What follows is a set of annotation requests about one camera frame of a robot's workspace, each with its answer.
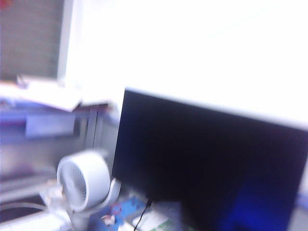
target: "black cable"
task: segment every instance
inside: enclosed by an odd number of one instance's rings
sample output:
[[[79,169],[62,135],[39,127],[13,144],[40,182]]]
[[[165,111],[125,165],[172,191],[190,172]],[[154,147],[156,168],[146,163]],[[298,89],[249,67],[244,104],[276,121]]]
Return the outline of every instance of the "black cable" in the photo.
[[[152,201],[151,201],[151,200],[148,200],[148,202],[146,203],[146,206],[145,206],[143,212],[141,213],[140,219],[139,219],[137,225],[136,225],[135,228],[134,228],[134,231],[136,231],[136,229],[137,229],[137,227],[138,227],[138,225],[139,225],[139,223],[140,223],[140,221],[141,221],[141,219],[142,219],[142,216],[143,216],[144,212],[146,211],[146,209],[147,209],[148,207],[151,206],[151,204],[152,204]]]

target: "black monitor screen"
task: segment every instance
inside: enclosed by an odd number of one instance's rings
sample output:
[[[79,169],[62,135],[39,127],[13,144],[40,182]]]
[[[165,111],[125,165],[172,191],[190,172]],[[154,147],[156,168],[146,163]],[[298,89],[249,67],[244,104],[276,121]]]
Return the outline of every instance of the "black monitor screen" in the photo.
[[[285,231],[307,151],[305,131],[126,90],[113,176],[201,230]]]

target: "blue object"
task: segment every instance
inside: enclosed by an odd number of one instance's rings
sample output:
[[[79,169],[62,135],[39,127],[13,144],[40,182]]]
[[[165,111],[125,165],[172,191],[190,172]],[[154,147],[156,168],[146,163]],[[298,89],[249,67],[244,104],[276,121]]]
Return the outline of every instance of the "blue object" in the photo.
[[[136,197],[130,198],[126,201],[116,203],[112,206],[103,208],[101,211],[91,215],[89,220],[89,231],[117,231],[120,225],[124,224],[124,220],[134,214],[136,211],[145,208],[145,202]],[[101,220],[104,215],[114,215],[115,224],[106,226]]]

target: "fan grille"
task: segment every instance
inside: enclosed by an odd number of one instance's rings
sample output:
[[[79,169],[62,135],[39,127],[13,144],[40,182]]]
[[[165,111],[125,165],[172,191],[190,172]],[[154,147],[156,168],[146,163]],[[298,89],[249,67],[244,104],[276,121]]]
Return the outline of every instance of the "fan grille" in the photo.
[[[86,200],[87,187],[78,166],[73,163],[65,164],[61,169],[60,182],[69,203],[72,206],[82,206]]]

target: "wall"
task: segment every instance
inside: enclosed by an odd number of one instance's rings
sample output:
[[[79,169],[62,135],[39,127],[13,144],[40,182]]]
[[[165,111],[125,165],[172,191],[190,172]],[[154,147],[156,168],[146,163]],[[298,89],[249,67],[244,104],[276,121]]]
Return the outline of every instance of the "wall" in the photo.
[[[131,86],[308,129],[307,10],[304,0],[75,0],[66,80],[119,105]]]

